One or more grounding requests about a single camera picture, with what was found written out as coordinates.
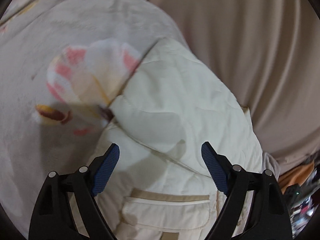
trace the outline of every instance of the orange cloth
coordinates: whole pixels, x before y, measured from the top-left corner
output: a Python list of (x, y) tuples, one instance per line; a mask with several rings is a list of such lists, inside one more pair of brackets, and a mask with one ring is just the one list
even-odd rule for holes
[(311, 172), (315, 168), (315, 162), (311, 162), (306, 165), (300, 165), (292, 170), (281, 175), (278, 179), (279, 187), (281, 188), (282, 194), (285, 192), (287, 187), (298, 183), (300, 186), (307, 180)]

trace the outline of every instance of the white blanket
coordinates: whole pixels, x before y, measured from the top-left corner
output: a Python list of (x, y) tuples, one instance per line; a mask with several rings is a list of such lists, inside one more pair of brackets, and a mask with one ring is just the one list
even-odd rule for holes
[(76, 114), (66, 124), (39, 123), (37, 105), (62, 114), (73, 107), (48, 89), (54, 57), (103, 39), (144, 55), (163, 37), (185, 44), (173, 20), (144, 0), (37, 0), (0, 29), (0, 203), (23, 236), (47, 174), (84, 165), (101, 133), (75, 133), (85, 122)]
[[(113, 142), (120, 159), (96, 201), (119, 240), (160, 239), (164, 232), (205, 238), (225, 201), (202, 160), (205, 141), (232, 164), (261, 169), (260, 144), (234, 95), (172, 39), (151, 49), (111, 109), (116, 121), (95, 156)], [(235, 234), (249, 205), (247, 198)]]

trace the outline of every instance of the beige trim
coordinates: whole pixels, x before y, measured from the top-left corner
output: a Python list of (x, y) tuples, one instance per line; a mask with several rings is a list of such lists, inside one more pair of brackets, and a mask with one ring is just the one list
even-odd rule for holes
[(148, 192), (134, 188), (131, 192), (131, 197), (142, 198), (156, 201), (170, 202), (189, 202), (198, 200), (209, 200), (209, 195), (170, 195), (155, 192)]
[(179, 233), (163, 232), (160, 240), (178, 240)]

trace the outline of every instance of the black device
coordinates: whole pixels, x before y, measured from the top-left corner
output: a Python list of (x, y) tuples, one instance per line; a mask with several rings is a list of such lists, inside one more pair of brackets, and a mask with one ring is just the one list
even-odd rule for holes
[[(291, 224), (284, 197), (270, 170), (262, 174), (245, 171), (218, 155), (209, 142), (201, 148), (202, 158), (219, 191), (227, 200), (206, 240), (291, 240)], [(94, 197), (103, 191), (119, 159), (120, 150), (112, 144), (107, 152), (75, 173), (48, 174), (36, 201), (29, 240), (116, 240)], [(254, 191), (252, 206), (242, 234), (232, 237), (247, 191)], [(87, 236), (78, 233), (68, 192), (74, 192)]]
[(293, 184), (286, 188), (283, 194), (283, 197), (288, 210), (291, 210), (294, 207), (294, 204), (296, 203), (296, 200), (298, 199), (300, 194), (301, 194), (301, 188), (298, 183)]

